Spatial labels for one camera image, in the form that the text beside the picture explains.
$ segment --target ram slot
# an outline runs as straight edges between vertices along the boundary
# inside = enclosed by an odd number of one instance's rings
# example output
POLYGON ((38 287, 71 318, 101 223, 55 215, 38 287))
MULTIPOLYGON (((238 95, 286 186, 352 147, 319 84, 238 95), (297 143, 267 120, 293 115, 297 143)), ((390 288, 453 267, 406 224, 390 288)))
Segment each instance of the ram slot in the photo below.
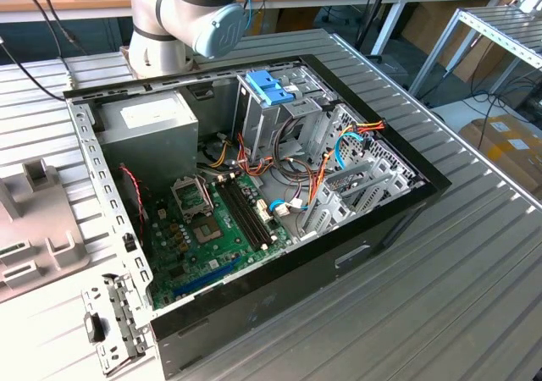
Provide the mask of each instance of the ram slot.
POLYGON ((243 235, 250 243, 251 248, 254 251, 259 251, 264 244, 269 246, 272 242, 271 236, 254 210, 252 210, 237 184, 228 182, 218 185, 217 190, 243 235))

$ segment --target slotted metal table surface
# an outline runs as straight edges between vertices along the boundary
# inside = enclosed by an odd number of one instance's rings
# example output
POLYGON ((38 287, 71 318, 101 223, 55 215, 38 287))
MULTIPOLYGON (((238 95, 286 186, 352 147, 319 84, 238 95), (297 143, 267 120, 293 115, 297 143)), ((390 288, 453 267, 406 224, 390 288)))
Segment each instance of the slotted metal table surface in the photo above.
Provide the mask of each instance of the slotted metal table surface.
POLYGON ((419 92, 460 23, 468 25, 471 31, 454 58, 448 63, 447 69, 452 69, 457 61, 461 60, 462 55, 467 52, 478 33, 505 48, 516 57, 512 65, 492 88, 492 91, 495 91, 504 82, 520 61, 526 62, 535 69, 542 67, 542 18, 533 14, 525 14, 515 6, 459 8, 410 86, 409 92, 411 94, 416 95, 419 92))
MULTIPOLYGON (((182 380, 515 380, 542 367, 542 206, 339 37, 323 30, 246 38, 227 57, 313 53, 452 181, 394 246, 185 370, 182 380)), ((119 54, 69 61, 80 86, 129 80, 119 54)), ((57 61, 29 65, 62 91, 57 61)), ((0 68, 0 176, 30 157, 55 165, 91 266, 0 306, 3 362, 18 378, 100 379, 80 289, 118 267, 61 102, 0 68)), ((163 379, 148 351, 115 379, 163 379)))

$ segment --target metal shelf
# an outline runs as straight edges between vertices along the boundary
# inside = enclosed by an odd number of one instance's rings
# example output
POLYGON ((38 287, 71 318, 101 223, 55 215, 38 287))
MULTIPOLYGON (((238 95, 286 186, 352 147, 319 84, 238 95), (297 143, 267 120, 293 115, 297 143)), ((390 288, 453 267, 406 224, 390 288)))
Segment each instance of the metal shelf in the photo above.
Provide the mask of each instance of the metal shelf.
POLYGON ((420 69, 413 81, 409 93, 416 96, 427 76, 436 64, 446 44, 456 32, 457 25, 463 23, 472 30, 458 49, 447 68, 451 69, 471 45, 477 33, 489 38, 494 43, 505 48, 517 59, 512 63, 497 84, 492 88, 495 91, 519 61, 538 69, 542 67, 542 19, 532 14, 525 14, 516 7, 501 6, 494 8, 459 8, 446 26, 433 51, 420 69))

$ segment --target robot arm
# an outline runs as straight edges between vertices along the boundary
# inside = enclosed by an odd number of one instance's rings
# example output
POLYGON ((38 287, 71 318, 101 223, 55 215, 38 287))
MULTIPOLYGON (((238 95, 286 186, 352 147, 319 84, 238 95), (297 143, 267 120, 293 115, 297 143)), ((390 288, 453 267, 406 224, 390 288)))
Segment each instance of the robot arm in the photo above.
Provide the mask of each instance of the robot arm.
POLYGON ((231 51, 246 28, 235 0, 131 0, 130 65, 141 78, 187 71, 185 44, 213 58, 231 51))

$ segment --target expansion slot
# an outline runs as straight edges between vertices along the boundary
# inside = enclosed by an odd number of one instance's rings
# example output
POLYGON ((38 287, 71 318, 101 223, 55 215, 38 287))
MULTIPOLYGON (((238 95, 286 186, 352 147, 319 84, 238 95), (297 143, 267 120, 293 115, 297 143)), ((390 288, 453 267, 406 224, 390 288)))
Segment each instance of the expansion slot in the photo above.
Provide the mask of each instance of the expansion slot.
POLYGON ((270 246, 271 236, 235 181, 217 184, 216 188, 251 248, 259 251, 270 246))
POLYGON ((228 262, 223 267, 217 268, 210 273, 206 273, 205 275, 203 275, 202 277, 198 279, 194 279, 188 284, 184 284, 180 286, 179 288, 173 290, 174 296, 182 296, 184 294, 189 294, 193 290, 197 290, 198 288, 201 288, 203 285, 209 284, 210 282, 213 282, 216 279, 220 279, 224 277, 227 273, 231 273, 234 270, 234 267, 239 262, 239 260, 240 258, 238 257, 235 260, 228 262))

